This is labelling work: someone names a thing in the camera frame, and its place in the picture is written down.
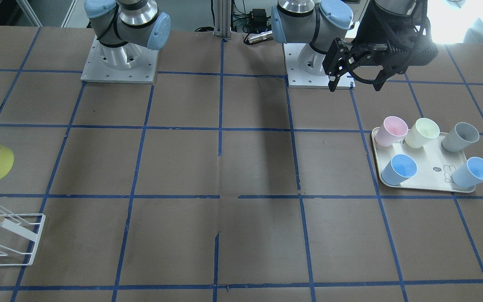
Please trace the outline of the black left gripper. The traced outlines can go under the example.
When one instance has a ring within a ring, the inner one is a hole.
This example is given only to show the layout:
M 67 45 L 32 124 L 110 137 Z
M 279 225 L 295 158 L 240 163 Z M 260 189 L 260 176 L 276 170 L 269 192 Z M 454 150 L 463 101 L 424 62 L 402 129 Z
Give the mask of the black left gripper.
M 357 82 L 380 91 L 395 74 L 409 66 L 426 66 L 439 50 L 431 37 L 426 0 L 371 0 L 360 22 L 353 46 L 335 38 L 322 66 L 334 92 L 349 73 Z

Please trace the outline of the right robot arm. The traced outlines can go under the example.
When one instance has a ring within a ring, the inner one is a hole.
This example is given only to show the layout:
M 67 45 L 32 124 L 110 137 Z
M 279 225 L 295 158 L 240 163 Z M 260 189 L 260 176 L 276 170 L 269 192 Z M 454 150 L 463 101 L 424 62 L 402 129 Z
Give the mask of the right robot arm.
M 0 26 L 2 125 L 138 126 L 171 29 L 154 0 L 87 0 L 92 29 Z M 0 161 L 11 156 L 0 140 Z

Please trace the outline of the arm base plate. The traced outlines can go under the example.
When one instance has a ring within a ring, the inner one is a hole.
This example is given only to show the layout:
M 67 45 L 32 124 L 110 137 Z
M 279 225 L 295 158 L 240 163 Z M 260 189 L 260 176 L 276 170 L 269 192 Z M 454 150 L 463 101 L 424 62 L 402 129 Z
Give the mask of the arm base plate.
M 294 88 L 328 89 L 329 77 L 323 68 L 324 54 L 309 44 L 283 44 L 289 86 Z
M 89 83 L 153 84 L 158 50 L 128 43 L 109 48 L 94 37 L 81 80 Z

